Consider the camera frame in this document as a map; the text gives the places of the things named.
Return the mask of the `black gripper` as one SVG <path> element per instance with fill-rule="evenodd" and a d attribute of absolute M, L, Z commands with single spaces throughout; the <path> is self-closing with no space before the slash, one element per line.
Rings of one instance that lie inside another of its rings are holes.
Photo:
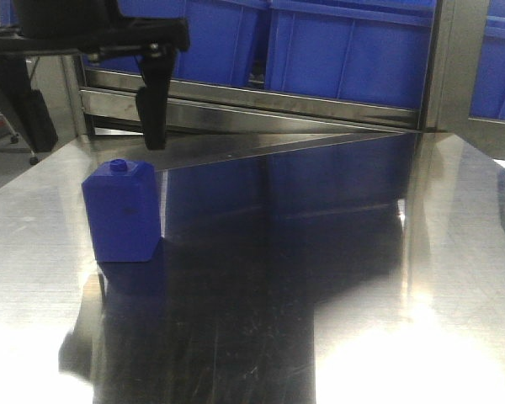
<path fill-rule="evenodd" d="M 0 26 L 0 113 L 33 152 L 58 142 L 41 91 L 23 56 L 141 55 L 136 109 L 146 148 L 166 147 L 167 98 L 176 51 L 190 47 L 185 18 L 129 17 L 116 1 L 14 1 L 17 23 Z"/>

